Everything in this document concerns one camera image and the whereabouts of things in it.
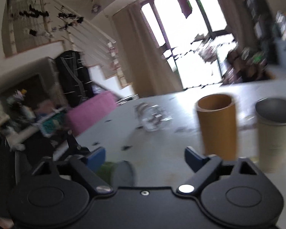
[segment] brown curtain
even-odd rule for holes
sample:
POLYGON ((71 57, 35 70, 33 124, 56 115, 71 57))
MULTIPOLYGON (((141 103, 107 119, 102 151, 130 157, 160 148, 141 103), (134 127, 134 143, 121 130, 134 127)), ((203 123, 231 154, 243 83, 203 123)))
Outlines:
POLYGON ((134 91, 140 97, 181 91, 181 82, 154 44, 139 3, 123 8, 112 21, 123 46, 125 61, 121 65, 134 91))
POLYGON ((245 47, 257 50, 258 44, 254 32, 254 23, 243 0, 218 0, 226 18, 228 31, 231 31, 241 52, 245 47))

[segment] brown cylindrical cup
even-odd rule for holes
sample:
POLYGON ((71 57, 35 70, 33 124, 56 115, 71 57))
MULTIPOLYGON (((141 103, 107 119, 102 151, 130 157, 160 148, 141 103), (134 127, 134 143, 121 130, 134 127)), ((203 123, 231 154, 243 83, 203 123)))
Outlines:
POLYGON ((201 98, 195 106, 205 154, 216 154, 223 160, 235 160, 237 127, 234 98, 213 94, 201 98))

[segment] table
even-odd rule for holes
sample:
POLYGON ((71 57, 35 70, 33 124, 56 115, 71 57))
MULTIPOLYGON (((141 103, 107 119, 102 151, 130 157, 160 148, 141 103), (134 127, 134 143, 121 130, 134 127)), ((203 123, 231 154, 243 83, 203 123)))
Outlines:
MULTIPOLYGON (((95 144, 104 147, 107 161, 130 161, 137 174, 138 186, 172 186, 176 189, 194 174, 184 161, 184 149, 192 146, 198 152, 203 151, 198 118, 193 112, 194 104, 213 93, 230 93, 235 97, 239 127, 238 156, 256 156, 256 129, 252 126, 254 104, 264 97, 286 98, 286 80, 221 87, 210 85, 129 101, 78 136, 77 141, 90 150, 95 144), (156 132, 136 129, 138 120, 134 107, 141 102, 164 107, 173 114, 171 124, 156 132), (123 151, 124 146, 131 147, 123 151)), ((269 174, 268 177, 284 196, 285 207, 278 226, 286 228, 286 166, 278 174, 269 174)))

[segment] metal cup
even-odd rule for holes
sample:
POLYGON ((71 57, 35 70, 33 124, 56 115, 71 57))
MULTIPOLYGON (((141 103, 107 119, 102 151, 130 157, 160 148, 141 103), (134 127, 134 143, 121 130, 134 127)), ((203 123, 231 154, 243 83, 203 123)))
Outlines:
POLYGON ((264 98, 255 104, 259 167, 275 172, 286 160, 286 100, 264 98))

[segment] handrail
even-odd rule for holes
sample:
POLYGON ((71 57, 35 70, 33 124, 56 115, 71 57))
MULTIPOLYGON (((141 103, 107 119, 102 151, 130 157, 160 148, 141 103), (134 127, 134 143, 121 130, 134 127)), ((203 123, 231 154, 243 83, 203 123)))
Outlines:
MULTIPOLYGON (((71 9, 69 6, 63 4, 62 2, 60 2, 59 0, 52 0, 54 2, 56 2, 57 4, 59 4, 60 6, 64 6, 67 10, 69 10, 71 13, 75 14, 76 16, 81 16, 79 13, 77 13, 76 11, 74 11, 73 9, 71 9)), ((112 43, 116 43, 116 41, 114 39, 112 39, 107 33, 104 33, 102 30, 100 30, 97 26, 93 25, 92 23, 90 23, 87 19, 84 18, 84 22, 89 25, 90 27, 92 27, 93 29, 95 29, 96 31, 98 31, 100 34, 102 34, 105 38, 109 39, 112 43)))

